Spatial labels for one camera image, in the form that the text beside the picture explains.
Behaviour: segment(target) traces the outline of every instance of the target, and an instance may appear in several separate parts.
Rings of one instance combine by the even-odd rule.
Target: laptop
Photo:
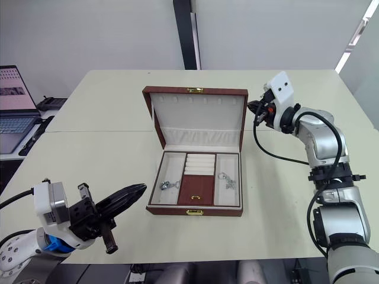
[[[0,153],[10,154],[40,118],[14,65],[0,66]]]

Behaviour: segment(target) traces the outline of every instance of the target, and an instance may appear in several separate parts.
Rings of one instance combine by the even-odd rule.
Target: open jewelry box
[[[248,91],[147,86],[163,148],[146,209],[159,215],[242,215],[241,158]]]

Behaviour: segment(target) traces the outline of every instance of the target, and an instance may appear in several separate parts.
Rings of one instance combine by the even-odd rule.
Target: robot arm
[[[318,246],[327,248],[330,282],[379,283],[379,255],[368,246],[370,226],[354,185],[365,176],[352,174],[345,137],[334,127],[333,116],[295,104],[285,72],[265,84],[264,91],[260,101],[248,103],[257,116],[255,126],[265,121],[268,127],[292,134],[305,145],[311,168],[309,180],[315,184],[315,198],[320,205],[313,210],[315,239]],[[335,164],[337,135],[341,157]]]
[[[0,244],[1,283],[44,283],[50,272],[75,249],[102,237],[108,254],[118,247],[114,217],[135,203],[145,184],[123,188],[95,204],[88,185],[78,186],[81,200],[68,207],[62,183],[44,180],[34,187],[34,207],[42,227]]]

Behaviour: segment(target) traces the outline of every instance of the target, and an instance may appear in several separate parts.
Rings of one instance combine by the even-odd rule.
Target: laptop screen
[[[16,66],[0,68],[0,111],[36,109]]]

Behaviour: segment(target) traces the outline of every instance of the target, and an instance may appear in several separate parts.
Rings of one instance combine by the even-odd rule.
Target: gold clasp
[[[191,216],[203,216],[203,210],[187,210],[187,215]]]
[[[203,88],[187,88],[187,91],[190,93],[202,93]]]

